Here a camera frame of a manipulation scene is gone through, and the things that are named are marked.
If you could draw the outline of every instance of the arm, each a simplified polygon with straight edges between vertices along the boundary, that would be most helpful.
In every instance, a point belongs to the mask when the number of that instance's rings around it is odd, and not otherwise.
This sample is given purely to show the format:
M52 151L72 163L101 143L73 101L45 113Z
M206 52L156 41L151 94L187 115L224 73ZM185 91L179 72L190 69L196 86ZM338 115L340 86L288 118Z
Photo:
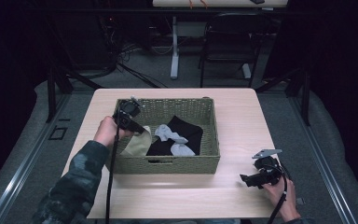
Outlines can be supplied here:
M276 206L280 200L283 189L284 181L283 177L280 178L276 185L265 184L263 188L267 191L271 203ZM301 215L296 209L296 189L293 181L287 179L287 194L286 200L282 204L279 210L281 218L286 224L311 224L314 223L313 219L301 218Z
M93 141L83 146L72 158L69 171L49 191L38 205L32 223L69 223L83 219L94 205L100 185L102 168L114 143L117 125L111 117L105 117ZM130 132L120 130L119 136Z

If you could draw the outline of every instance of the black chair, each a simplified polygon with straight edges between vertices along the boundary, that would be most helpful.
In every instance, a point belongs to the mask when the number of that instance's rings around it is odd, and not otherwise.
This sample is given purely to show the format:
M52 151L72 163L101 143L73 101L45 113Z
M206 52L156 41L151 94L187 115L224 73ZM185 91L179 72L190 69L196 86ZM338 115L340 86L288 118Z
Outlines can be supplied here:
M271 25L264 15L220 13L212 17L205 26L204 44L200 55L200 87L203 87L205 62L209 63L251 63L252 81L262 42Z

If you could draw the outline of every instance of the green wicker basket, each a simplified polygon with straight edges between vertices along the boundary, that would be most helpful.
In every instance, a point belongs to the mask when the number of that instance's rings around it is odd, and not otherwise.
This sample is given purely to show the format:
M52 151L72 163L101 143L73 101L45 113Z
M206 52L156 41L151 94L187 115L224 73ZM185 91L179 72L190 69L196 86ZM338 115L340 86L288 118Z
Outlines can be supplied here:
M203 130L200 154L197 156L142 156L119 155L130 142L120 140L117 147L114 173L116 174L214 174L220 160L213 99L139 99L145 108L134 118L142 126L149 126L152 135L161 124L173 116L200 126ZM109 167L110 157L106 162Z

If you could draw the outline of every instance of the black cloth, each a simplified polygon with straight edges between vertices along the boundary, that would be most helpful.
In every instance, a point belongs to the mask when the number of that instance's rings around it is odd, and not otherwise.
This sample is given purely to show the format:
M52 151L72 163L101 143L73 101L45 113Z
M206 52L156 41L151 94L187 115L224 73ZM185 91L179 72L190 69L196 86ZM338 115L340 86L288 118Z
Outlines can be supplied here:
M200 154L201 138L203 130L201 127L187 123L176 116L173 116L171 121L167 124L173 133L178 133L180 136L187 139L185 144L196 155ZM148 149L146 156L172 156L171 146L175 142L172 139L162 142L159 138Z

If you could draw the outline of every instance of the wooden tabletop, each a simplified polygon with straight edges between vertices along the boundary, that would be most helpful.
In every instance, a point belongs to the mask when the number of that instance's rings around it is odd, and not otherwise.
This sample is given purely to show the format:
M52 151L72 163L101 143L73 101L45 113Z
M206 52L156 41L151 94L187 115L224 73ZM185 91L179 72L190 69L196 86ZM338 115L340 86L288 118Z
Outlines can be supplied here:
M214 175L116 175L111 198L113 218L269 217L273 207L265 191L248 188L240 174L257 173L252 156L274 148L255 91L252 89L100 89L89 104L69 161L93 138L104 116L114 113L117 99L214 99L220 162ZM97 191L89 218L102 218L108 171Z
M203 0L208 7L286 7L287 0L265 0L255 4L250 0ZM200 0L191 0L193 7L205 7ZM189 0L153 0L154 7L190 7Z

